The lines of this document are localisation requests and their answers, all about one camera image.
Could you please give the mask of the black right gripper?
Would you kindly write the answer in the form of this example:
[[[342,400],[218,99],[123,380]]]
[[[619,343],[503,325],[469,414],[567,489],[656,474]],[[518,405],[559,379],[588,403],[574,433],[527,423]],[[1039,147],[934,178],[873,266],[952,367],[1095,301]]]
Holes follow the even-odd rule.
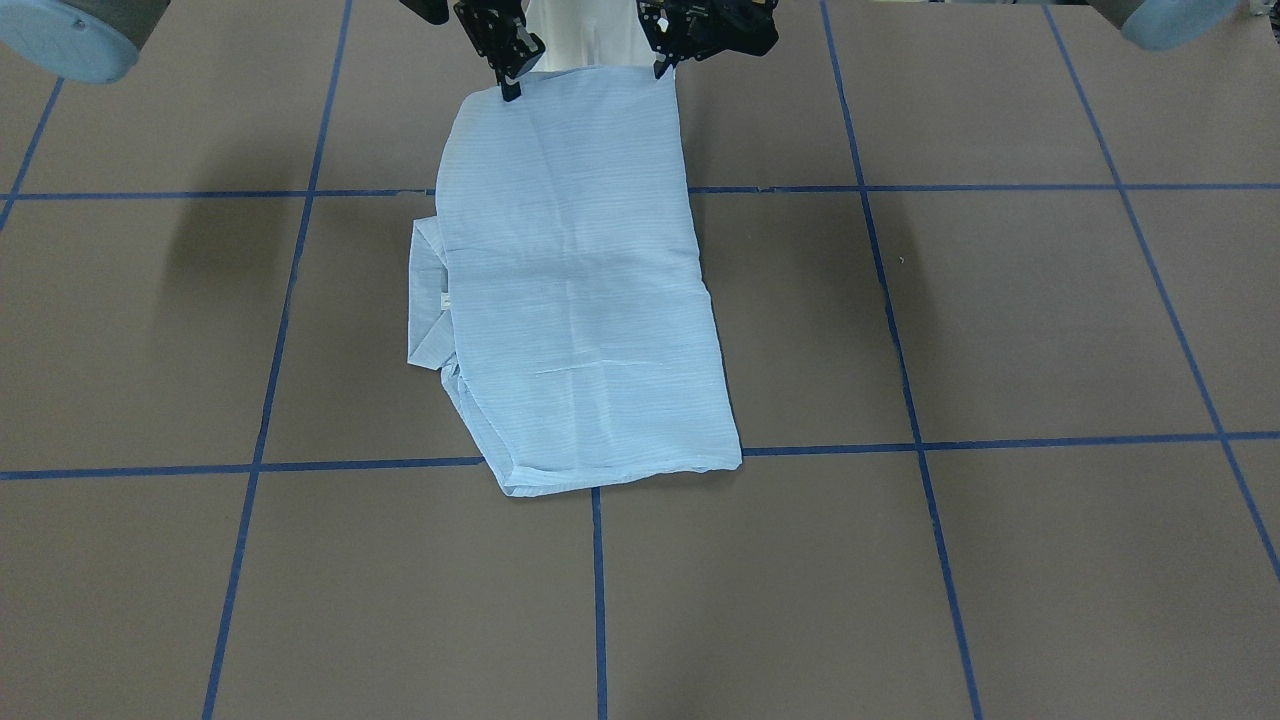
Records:
[[[500,96],[522,94],[518,78],[543,58],[544,41],[529,29],[521,1],[456,1],[453,12],[477,55],[500,77]]]

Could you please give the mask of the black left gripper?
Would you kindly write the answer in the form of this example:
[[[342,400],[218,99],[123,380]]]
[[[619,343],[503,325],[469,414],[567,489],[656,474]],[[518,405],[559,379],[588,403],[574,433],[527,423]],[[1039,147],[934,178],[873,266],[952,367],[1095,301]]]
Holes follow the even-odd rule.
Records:
[[[637,1],[643,33],[655,53],[653,74],[662,79],[678,61],[718,53],[764,56],[778,42],[777,1]]]

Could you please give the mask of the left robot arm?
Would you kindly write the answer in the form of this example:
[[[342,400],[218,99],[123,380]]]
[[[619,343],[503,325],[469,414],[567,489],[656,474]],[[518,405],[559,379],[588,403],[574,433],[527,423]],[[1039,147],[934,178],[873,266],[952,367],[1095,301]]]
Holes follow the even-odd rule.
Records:
[[[780,40],[777,1],[636,1],[659,79],[682,61],[719,53],[764,56]],[[1130,44],[1152,53],[1180,47],[1231,15],[1238,1],[1088,1]]]

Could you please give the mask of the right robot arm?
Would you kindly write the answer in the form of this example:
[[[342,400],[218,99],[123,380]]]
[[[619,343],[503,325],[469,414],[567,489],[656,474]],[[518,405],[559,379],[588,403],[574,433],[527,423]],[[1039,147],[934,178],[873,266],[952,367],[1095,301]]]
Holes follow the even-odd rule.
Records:
[[[509,101],[547,46],[527,26],[520,1],[406,1],[430,26],[457,19]],[[168,1],[4,1],[3,42],[26,60],[90,85],[122,79],[138,61]]]

